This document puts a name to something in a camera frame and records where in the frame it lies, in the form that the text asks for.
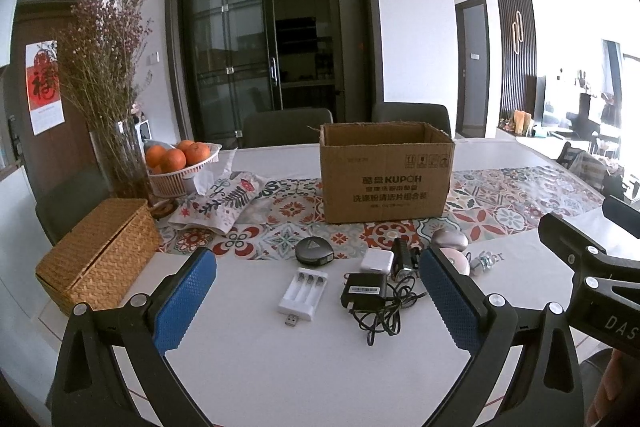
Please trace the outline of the person's right hand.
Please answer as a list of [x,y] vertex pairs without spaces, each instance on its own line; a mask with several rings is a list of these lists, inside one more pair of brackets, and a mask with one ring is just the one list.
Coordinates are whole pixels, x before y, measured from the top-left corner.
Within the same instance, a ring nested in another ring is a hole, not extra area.
[[639,360],[604,349],[580,363],[586,426],[639,425]]

